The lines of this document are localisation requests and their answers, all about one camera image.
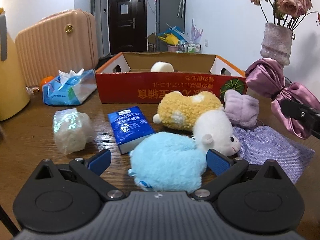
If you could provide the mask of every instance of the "refrigerator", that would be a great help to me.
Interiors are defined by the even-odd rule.
[[[185,11],[182,15],[182,5],[180,15],[178,16],[180,0],[156,0],[156,35],[166,31],[170,25],[171,27],[178,26],[183,32],[185,27]],[[168,51],[167,44],[157,39],[157,51]]]

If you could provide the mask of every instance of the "pink satin ribbon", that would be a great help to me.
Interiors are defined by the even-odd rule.
[[[320,110],[318,99],[302,84],[294,82],[285,88],[285,79],[281,65],[274,59],[262,58],[253,63],[245,72],[246,84],[253,91],[272,98],[271,111],[286,129],[301,139],[307,139],[311,132],[301,122],[285,117],[280,103],[285,99],[298,101]]]

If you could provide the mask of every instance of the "red cardboard box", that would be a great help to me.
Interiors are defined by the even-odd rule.
[[[150,72],[158,61],[171,63],[175,72]],[[244,71],[206,54],[120,52],[96,71],[96,81],[102,103],[159,103],[176,90],[185,96],[207,90],[223,100],[228,89],[247,91]]]

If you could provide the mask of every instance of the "vase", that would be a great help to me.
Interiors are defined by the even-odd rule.
[[[286,27],[266,23],[260,55],[275,59],[282,66],[290,65],[292,35]]]

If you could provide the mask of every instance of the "gray gripper base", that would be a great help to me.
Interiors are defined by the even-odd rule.
[[[303,240],[291,231],[257,236],[226,224],[210,203],[191,200],[185,192],[132,192],[108,202],[86,226],[60,235],[23,230],[15,240]]]

